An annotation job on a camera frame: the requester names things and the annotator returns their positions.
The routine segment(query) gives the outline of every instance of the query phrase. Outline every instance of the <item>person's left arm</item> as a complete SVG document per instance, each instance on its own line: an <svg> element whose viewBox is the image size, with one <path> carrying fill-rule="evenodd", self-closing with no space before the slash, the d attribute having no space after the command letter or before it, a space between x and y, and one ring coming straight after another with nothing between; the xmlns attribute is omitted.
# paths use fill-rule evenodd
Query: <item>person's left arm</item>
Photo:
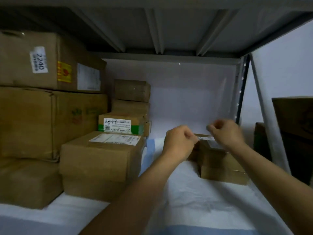
<svg viewBox="0 0 313 235"><path fill-rule="evenodd" d="M161 156L80 234L141 234L167 179L190 155L197 141L198 138L187 126L169 130Z"/></svg>

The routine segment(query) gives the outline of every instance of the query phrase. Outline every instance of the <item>person's left hand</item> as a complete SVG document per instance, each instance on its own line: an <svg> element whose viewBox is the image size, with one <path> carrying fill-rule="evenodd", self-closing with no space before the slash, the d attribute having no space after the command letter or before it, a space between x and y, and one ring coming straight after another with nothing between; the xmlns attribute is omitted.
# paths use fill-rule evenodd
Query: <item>person's left hand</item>
<svg viewBox="0 0 313 235"><path fill-rule="evenodd" d="M167 131L162 155L173 157L178 163L181 163L189 157L197 142L198 137L188 126L178 126Z"/></svg>

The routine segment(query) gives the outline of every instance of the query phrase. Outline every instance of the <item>forearm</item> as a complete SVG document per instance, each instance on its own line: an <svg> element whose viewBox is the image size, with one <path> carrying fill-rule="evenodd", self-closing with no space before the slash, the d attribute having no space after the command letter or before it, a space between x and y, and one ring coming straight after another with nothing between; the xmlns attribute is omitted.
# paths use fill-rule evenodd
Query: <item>forearm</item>
<svg viewBox="0 0 313 235"><path fill-rule="evenodd" d="M178 166L171 155L161 155L137 181L81 234L141 234L170 174Z"/></svg>
<svg viewBox="0 0 313 235"><path fill-rule="evenodd" d="M295 235L313 234L313 189L247 145L230 152Z"/></svg>

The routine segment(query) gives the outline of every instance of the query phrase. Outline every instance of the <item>hand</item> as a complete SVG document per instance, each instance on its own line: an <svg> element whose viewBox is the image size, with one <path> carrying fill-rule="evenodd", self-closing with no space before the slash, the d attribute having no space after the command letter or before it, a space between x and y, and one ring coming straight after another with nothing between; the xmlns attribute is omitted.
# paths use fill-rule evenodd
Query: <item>hand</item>
<svg viewBox="0 0 313 235"><path fill-rule="evenodd" d="M170 154L178 163L185 161L194 145L198 142L198 137L186 125L178 126L167 131L162 155Z"/></svg>
<svg viewBox="0 0 313 235"><path fill-rule="evenodd" d="M207 130L209 130L214 139L227 150L245 144L241 129L233 120L216 120L213 124L207 126Z"/></svg>

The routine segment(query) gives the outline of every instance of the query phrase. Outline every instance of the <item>green stripe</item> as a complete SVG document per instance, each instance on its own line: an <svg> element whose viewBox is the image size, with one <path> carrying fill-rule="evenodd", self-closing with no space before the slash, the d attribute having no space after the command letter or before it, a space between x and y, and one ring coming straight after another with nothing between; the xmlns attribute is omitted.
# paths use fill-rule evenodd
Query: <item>green stripe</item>
<svg viewBox="0 0 313 235"><path fill-rule="evenodd" d="M138 134L143 135L144 126L142 125L132 125L131 126L131 133L132 134ZM103 124L98 125L98 131L104 132Z"/></svg>

